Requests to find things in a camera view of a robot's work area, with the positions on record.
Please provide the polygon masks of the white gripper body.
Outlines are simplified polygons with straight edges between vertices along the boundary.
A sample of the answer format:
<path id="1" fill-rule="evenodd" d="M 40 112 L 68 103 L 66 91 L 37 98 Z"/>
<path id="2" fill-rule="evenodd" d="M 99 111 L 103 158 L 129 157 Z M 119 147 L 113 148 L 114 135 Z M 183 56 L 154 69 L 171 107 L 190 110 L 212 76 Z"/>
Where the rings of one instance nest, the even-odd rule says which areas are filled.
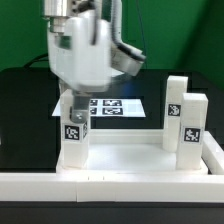
<path id="1" fill-rule="evenodd" d="M 94 35 L 94 11 L 88 10 L 65 22 L 64 33 L 47 31 L 51 71 L 71 89 L 81 92 L 104 92 L 111 81 L 110 25 L 97 21 Z"/>

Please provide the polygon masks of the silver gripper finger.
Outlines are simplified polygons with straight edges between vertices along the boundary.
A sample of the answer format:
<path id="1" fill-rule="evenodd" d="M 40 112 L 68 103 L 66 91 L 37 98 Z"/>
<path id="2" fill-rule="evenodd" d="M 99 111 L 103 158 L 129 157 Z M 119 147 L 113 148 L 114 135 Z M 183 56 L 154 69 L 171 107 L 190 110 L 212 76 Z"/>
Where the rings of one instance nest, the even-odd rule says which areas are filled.
<path id="1" fill-rule="evenodd" d="M 83 124 L 88 120 L 91 95 L 83 92 L 72 92 L 72 106 L 70 120 L 73 123 Z"/>

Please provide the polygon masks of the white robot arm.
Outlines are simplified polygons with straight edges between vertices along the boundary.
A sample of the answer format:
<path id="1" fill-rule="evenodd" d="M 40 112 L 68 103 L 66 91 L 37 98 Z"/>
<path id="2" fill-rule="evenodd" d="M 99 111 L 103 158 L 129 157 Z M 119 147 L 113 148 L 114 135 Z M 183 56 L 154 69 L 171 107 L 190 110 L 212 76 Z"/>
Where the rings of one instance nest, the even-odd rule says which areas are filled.
<path id="1" fill-rule="evenodd" d="M 87 121 L 91 95 L 108 89 L 114 70 L 135 76 L 146 60 L 122 41 L 121 0 L 111 0 L 109 21 L 101 9 L 102 0 L 43 0 L 50 69 L 73 91 L 74 123 Z"/>

